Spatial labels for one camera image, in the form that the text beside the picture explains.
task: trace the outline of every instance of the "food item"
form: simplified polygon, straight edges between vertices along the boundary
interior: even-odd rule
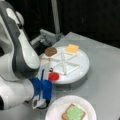
[[[67,49],[66,49],[66,52],[69,52],[69,53],[76,53],[79,49],[79,46],[77,45],[73,45],[73,44],[69,44]]]
[[[48,79],[51,80],[51,81],[56,81],[59,79],[59,74],[57,72],[51,72],[49,73],[49,77]]]
[[[55,55],[57,53],[57,50],[56,48],[54,47],[48,47],[46,50],[45,50],[45,54],[48,56],[48,57],[51,57],[52,55]]]
[[[83,120],[86,113],[79,107],[71,104],[62,115],[63,120]]]

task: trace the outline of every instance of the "table surface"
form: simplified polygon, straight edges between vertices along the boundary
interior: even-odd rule
[[[94,107],[97,120],[118,120],[120,117],[120,49],[70,32],[54,46],[77,44],[90,60],[87,80],[69,92],[54,91],[52,102],[66,95],[77,95]],[[21,104],[0,111],[0,120],[45,120],[46,111],[33,110]]]

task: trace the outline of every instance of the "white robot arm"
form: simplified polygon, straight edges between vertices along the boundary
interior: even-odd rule
[[[39,58],[29,44],[16,12],[6,1],[0,1],[0,22],[0,29],[7,38],[4,40],[9,40],[11,46],[11,50],[0,59],[0,75],[7,81],[33,78],[39,70]]]
[[[34,78],[40,67],[39,57],[18,15],[6,1],[0,1],[0,45],[5,52],[0,58],[0,110],[29,101],[41,90],[43,99],[49,101],[52,84]]]

